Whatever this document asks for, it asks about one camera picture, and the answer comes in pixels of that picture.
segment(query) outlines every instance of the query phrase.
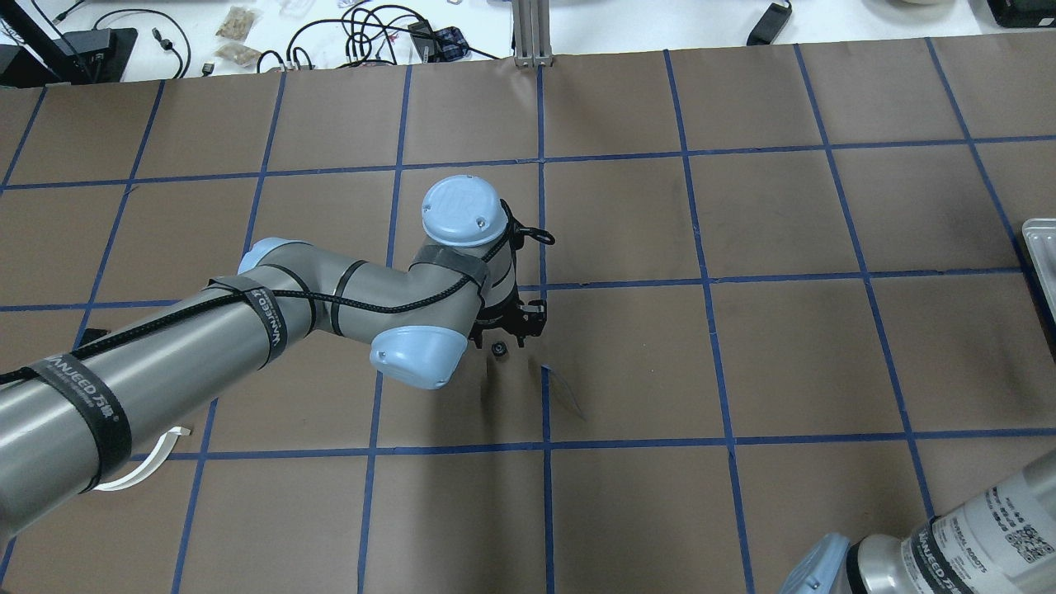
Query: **printed label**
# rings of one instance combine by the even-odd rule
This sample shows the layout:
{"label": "printed label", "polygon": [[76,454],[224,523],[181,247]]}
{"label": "printed label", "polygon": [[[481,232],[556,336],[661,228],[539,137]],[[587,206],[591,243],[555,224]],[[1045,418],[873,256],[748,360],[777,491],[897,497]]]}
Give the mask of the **printed label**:
{"label": "printed label", "polygon": [[902,543],[920,594],[1020,594],[1010,577],[1056,559],[1056,520],[1023,474],[994,486]]}

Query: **velcro strap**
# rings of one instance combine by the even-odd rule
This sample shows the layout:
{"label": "velcro strap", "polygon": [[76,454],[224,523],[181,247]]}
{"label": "velcro strap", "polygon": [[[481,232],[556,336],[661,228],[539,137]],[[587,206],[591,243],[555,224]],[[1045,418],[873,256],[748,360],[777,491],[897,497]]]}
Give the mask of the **velcro strap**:
{"label": "velcro strap", "polygon": [[436,243],[422,245],[411,265],[415,264],[435,264],[464,274],[480,289],[484,289],[485,282],[488,281],[487,262],[447,245]]}
{"label": "velcro strap", "polygon": [[70,353],[40,359],[31,364],[30,369],[70,401],[88,424],[99,454],[99,467],[81,493],[92,490],[132,456],[132,430],[125,409],[110,387]]}
{"label": "velcro strap", "polygon": [[232,293],[241,293],[246,297],[246,301],[257,312],[261,318],[264,330],[268,337],[267,360],[263,368],[286,350],[288,333],[286,331],[286,320],[282,317],[282,310],[275,298],[275,293],[260,282],[244,276],[225,276],[209,279],[209,286],[206,289],[226,289]]}

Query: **white curved object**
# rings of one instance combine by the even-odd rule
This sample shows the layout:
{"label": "white curved object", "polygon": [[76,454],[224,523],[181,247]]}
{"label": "white curved object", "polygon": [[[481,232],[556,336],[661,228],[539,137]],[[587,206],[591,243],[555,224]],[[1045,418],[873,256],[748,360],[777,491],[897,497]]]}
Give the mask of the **white curved object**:
{"label": "white curved object", "polygon": [[162,433],[162,437],[157,439],[157,444],[154,445],[154,449],[151,450],[146,460],[140,462],[139,465],[135,467],[135,470],[132,470],[116,481],[100,483],[99,485],[96,485],[94,490],[121,490],[146,481],[147,477],[153,475],[154,470],[157,470],[165,462],[165,459],[172,453],[172,448],[176,447],[176,440],[180,439],[180,435],[189,434],[191,434],[191,430],[187,427],[173,427]]}

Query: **black stand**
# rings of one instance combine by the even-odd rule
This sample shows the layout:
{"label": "black stand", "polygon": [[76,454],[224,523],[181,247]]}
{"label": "black stand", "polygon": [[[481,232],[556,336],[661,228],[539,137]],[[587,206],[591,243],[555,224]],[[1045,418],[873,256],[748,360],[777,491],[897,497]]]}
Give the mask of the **black stand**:
{"label": "black stand", "polygon": [[[79,31],[65,35],[69,44],[56,42],[15,0],[0,0],[0,17],[40,56],[58,80],[74,85],[120,80],[138,35],[134,29]],[[71,45],[76,54],[71,52]]]}

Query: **white floor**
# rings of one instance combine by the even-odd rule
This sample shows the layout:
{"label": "white floor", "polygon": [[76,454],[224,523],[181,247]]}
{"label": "white floor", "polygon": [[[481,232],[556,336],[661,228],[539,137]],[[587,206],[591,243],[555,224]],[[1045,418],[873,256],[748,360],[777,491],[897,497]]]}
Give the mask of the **white floor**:
{"label": "white floor", "polygon": [[[18,0],[33,11],[29,0]],[[117,2],[89,0],[60,24],[63,32],[91,29],[109,11],[150,7],[168,13],[187,31],[192,57],[188,76],[199,76],[205,61],[215,62],[215,74],[253,72],[213,56],[226,40],[215,36],[230,6],[258,11],[260,17],[245,44],[259,51],[285,54],[290,36],[302,24],[323,18],[338,18],[343,12],[339,0],[314,0],[307,14],[293,18],[280,14],[282,0],[139,0]],[[65,10],[73,0],[38,0],[48,15]],[[752,26],[771,0],[551,0],[551,36],[555,54],[642,52],[662,49],[742,45]],[[936,5],[917,5],[904,0],[793,0],[788,26],[780,43],[898,39],[1003,33],[986,6],[986,0],[944,0]],[[384,0],[371,0],[377,6]],[[431,22],[434,29],[458,26],[467,41],[497,56],[511,55],[512,16],[510,3],[502,0],[402,0]],[[412,20],[401,21],[406,26]],[[156,26],[173,41],[186,58],[183,39],[164,18],[154,15],[126,15],[108,19],[103,26],[139,30],[139,40],[126,71],[126,80],[167,78],[176,69],[176,58],[163,52],[151,38]],[[344,34],[339,24],[316,26],[298,39],[313,61],[334,68],[345,61]],[[412,61],[406,34],[397,39],[397,59]],[[275,66],[269,58],[265,69]]]}

